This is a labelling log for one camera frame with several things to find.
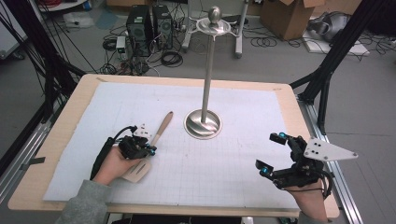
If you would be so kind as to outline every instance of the white paper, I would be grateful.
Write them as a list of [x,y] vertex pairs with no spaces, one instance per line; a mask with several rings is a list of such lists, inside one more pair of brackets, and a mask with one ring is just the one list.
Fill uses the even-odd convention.
[[269,140],[270,133],[286,131],[276,95],[212,88],[208,109],[220,116],[223,128],[210,140],[191,137],[183,126],[185,117],[201,108],[202,97],[199,87],[101,83],[60,158],[44,200],[67,201],[77,195],[109,136],[142,123],[154,136],[173,111],[157,153],[150,158],[152,168],[136,184],[114,181],[110,202],[297,208],[287,192],[261,177],[255,167],[256,159],[275,170],[291,165],[290,149]]

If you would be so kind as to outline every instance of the wrist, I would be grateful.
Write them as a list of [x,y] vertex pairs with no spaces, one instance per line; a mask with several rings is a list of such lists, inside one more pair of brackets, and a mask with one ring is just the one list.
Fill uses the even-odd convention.
[[108,175],[101,175],[100,173],[98,173],[92,180],[93,182],[96,182],[98,184],[102,184],[102,185],[107,185],[109,186],[111,184],[111,182],[113,181],[112,178],[109,178]]
[[328,221],[321,193],[295,193],[293,197],[306,216],[321,222]]

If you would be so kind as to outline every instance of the sleeve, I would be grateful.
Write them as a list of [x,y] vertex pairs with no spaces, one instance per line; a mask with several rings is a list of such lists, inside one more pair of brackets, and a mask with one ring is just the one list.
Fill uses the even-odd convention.
[[300,212],[300,215],[298,216],[298,223],[300,224],[324,224],[324,223],[328,223],[328,222],[322,222],[322,221],[317,221],[314,220],[311,217],[308,217],[306,214],[304,214],[303,212]]
[[106,197],[109,193],[109,186],[84,180],[78,195],[67,202],[55,223],[103,223],[107,212]]

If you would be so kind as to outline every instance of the cardboard box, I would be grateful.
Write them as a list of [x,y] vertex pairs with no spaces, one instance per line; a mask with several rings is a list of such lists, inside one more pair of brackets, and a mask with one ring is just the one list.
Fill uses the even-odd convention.
[[262,11],[262,4],[253,4],[254,0],[248,1],[247,15],[259,16]]
[[260,14],[262,25],[283,40],[300,38],[314,8],[325,0],[275,0],[265,1]]
[[320,16],[323,12],[340,11],[352,15],[361,0],[326,0],[323,6],[315,7],[313,16]]
[[110,7],[131,7],[133,5],[152,5],[152,0],[106,0]]

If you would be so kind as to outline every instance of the robotic hand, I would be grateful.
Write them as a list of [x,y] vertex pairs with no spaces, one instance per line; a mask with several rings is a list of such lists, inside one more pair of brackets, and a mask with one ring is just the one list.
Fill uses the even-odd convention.
[[318,182],[323,182],[323,197],[327,198],[332,193],[332,176],[323,171],[324,161],[335,161],[357,158],[356,153],[312,138],[307,144],[301,137],[292,137],[285,133],[271,133],[270,140],[288,146],[291,149],[290,157],[294,164],[289,169],[274,171],[274,167],[263,161],[256,160],[256,168],[260,175],[273,181],[278,189],[297,186],[303,187]]
[[[126,130],[130,130],[132,135],[118,138]],[[114,138],[108,137],[93,164],[90,180],[96,176],[108,152],[116,143],[119,143],[121,154],[125,159],[134,160],[154,156],[157,148],[147,143],[148,135],[143,127],[138,129],[136,126],[128,126],[119,131]]]

